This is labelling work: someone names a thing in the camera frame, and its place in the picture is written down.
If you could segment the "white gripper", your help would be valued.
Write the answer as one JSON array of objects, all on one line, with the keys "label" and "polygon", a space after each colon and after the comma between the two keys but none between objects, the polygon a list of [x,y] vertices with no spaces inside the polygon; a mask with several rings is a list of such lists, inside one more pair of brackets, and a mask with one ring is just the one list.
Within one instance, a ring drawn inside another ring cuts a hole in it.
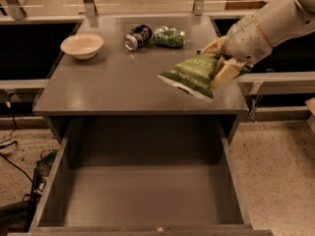
[{"label": "white gripper", "polygon": [[226,53],[233,57],[219,59],[211,81],[212,88],[217,89],[236,78],[245,62],[249,65],[257,64],[269,56],[272,50],[273,47],[255,17],[245,16],[228,30],[225,37],[217,37],[205,46],[201,54],[215,56]]}]

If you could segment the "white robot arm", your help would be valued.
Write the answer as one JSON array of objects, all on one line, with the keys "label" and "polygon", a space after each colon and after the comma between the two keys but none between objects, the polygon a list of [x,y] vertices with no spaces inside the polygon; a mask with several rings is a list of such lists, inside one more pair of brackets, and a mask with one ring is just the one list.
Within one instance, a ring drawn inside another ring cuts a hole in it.
[{"label": "white robot arm", "polygon": [[245,66],[252,67],[269,56],[281,43],[315,30],[315,0],[272,0],[245,16],[202,49],[202,54],[228,56],[220,59],[211,75],[217,89],[238,77]]}]

